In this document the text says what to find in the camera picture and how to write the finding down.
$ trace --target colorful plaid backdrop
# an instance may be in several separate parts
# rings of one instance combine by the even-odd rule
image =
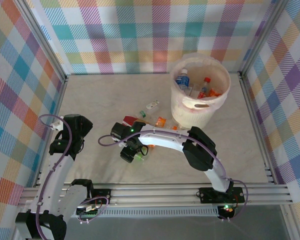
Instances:
[[[30,186],[62,82],[13,0],[0,0],[0,240],[8,238]]]
[[[173,62],[192,52],[212,56],[229,71],[237,71],[275,1],[28,3],[68,73],[138,74],[166,73]]]
[[[300,0],[288,2],[248,84],[272,163],[300,219]]]

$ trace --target purple cable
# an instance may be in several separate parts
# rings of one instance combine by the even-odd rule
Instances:
[[[45,125],[46,127],[49,127],[51,128],[52,126],[48,125],[48,124],[45,124],[41,118],[43,117],[54,117],[56,119],[59,119],[61,122],[63,122],[63,124],[66,126],[66,128],[68,129],[69,131],[69,142],[68,142],[68,145],[66,146],[63,154],[61,155],[60,159],[54,164],[54,166],[52,167],[52,170],[49,171],[49,173],[47,174],[45,180],[44,180],[44,183],[42,185],[42,189],[41,189],[41,192],[40,192],[40,195],[39,195],[39,200],[38,202],[40,202],[42,199],[43,199],[43,196],[44,196],[44,192],[45,192],[45,189],[46,189],[46,186],[48,184],[48,181],[49,181],[49,178],[51,177],[51,174],[56,170],[57,166],[60,164],[60,162],[63,160],[63,158],[65,157],[66,153],[68,152],[70,146],[71,146],[71,142],[72,142],[72,132],[71,132],[71,128],[70,126],[68,125],[68,123],[63,120],[61,117],[59,116],[56,116],[56,115],[53,115],[53,114],[43,114],[41,116],[39,116],[39,120],[40,122]],[[40,226],[40,223],[39,223],[39,214],[40,214],[40,205],[37,205],[36,207],[36,212],[35,212],[35,225],[36,225],[36,229],[38,230],[38,233],[40,235],[40,237],[43,239],[43,240],[48,240],[46,238],[46,236],[44,235],[42,229],[41,229],[41,226]]]
[[[202,147],[204,150],[206,150],[211,157],[213,157],[213,159],[221,166],[221,169],[222,169],[222,177],[225,178],[226,177],[226,170],[224,168],[224,166],[222,165],[222,163],[220,162],[220,160],[209,150],[209,148],[207,148],[205,145],[203,145],[201,142],[199,142],[197,139],[194,139],[193,137],[190,137],[190,136],[185,136],[185,135],[182,135],[182,134],[178,134],[178,133],[174,133],[174,132],[169,132],[169,131],[161,131],[161,130],[146,130],[146,131],[137,131],[129,136],[127,136],[126,138],[120,140],[120,141],[116,141],[114,143],[110,143],[110,144],[103,144],[100,142],[101,139],[104,139],[106,137],[112,137],[111,135],[104,135],[104,136],[101,136],[99,139],[98,139],[98,143],[103,146],[103,147],[110,147],[110,146],[113,146],[113,145],[116,145],[116,144],[120,144],[120,143],[123,143],[125,141],[127,141],[128,139],[134,137],[135,135],[138,135],[138,134],[147,134],[147,133],[159,133],[159,134],[167,134],[167,135],[172,135],[174,137],[180,137],[180,138],[184,138],[184,139],[189,139],[195,143],[197,143],[200,147]]]
[[[177,134],[177,133],[174,133],[174,132],[162,131],[162,130],[155,130],[155,131],[153,131],[153,130],[146,130],[146,131],[138,131],[138,132],[135,132],[135,133],[133,133],[133,134],[127,136],[126,138],[124,138],[124,139],[122,139],[122,140],[120,140],[120,141],[116,141],[116,142],[110,143],[110,144],[103,144],[103,143],[100,142],[101,139],[104,139],[104,138],[107,138],[107,137],[112,137],[111,135],[104,135],[104,136],[101,136],[101,137],[98,139],[98,143],[99,143],[101,146],[103,146],[103,147],[109,147],[109,146],[113,146],[113,145],[116,145],[116,144],[123,143],[123,142],[127,141],[128,139],[134,137],[135,135],[138,135],[138,134],[141,134],[141,133],[146,134],[146,133],[153,133],[153,132],[155,132],[155,133],[160,133],[160,134],[173,135],[173,136],[175,136],[175,137],[178,137],[178,136],[179,136],[179,137],[181,137],[181,138],[189,139],[189,140],[191,140],[191,141],[193,141],[193,142],[199,144],[200,147],[202,147],[204,150],[206,150],[206,151],[210,154],[210,156],[213,157],[213,159],[216,160],[216,162],[217,162],[218,164],[220,164],[221,169],[222,169],[222,172],[223,172],[222,178],[224,178],[224,179],[226,178],[226,170],[225,170],[224,166],[222,165],[222,163],[220,162],[220,160],[219,160],[219,159],[218,159],[218,158],[217,158],[217,157],[216,157],[216,156],[215,156],[215,155],[214,155],[214,154],[213,154],[213,153],[212,153],[205,145],[203,145],[203,144],[202,144],[201,142],[199,142],[197,139],[194,139],[193,137],[190,137],[190,136],[185,136],[185,135],[182,135],[182,134]],[[247,187],[247,185],[246,185],[243,181],[235,180],[235,179],[231,179],[231,178],[229,178],[229,180],[231,180],[231,181],[233,181],[233,182],[241,183],[241,184],[244,186],[245,191],[246,191],[246,197],[245,197],[245,201],[244,201],[243,207],[242,207],[241,211],[240,211],[237,215],[235,215],[235,216],[233,217],[233,218],[237,218],[238,216],[240,216],[240,215],[242,214],[242,212],[245,210],[245,208],[246,208],[246,206],[247,206],[247,203],[248,203],[248,197],[249,197],[248,187]]]
[[[109,205],[109,199],[107,198],[107,197],[105,197],[105,196],[95,196],[95,197],[93,197],[93,198],[91,198],[91,199],[88,199],[88,200],[85,200],[85,201],[83,201],[81,204],[86,204],[86,203],[89,203],[89,202],[91,202],[91,201],[93,201],[93,200],[96,200],[96,199],[105,199],[106,200],[106,204],[105,204],[105,207],[102,209],[102,211],[100,211],[97,215],[95,215],[94,217],[92,217],[92,218],[90,218],[89,220],[87,220],[87,221],[83,221],[82,219],[81,219],[81,215],[79,215],[79,221],[80,221],[80,223],[89,223],[89,222],[91,222],[91,221],[93,221],[93,220],[95,220],[100,214],[102,214],[103,212],[104,212],[104,210],[106,210],[106,208],[108,207],[108,205]]]

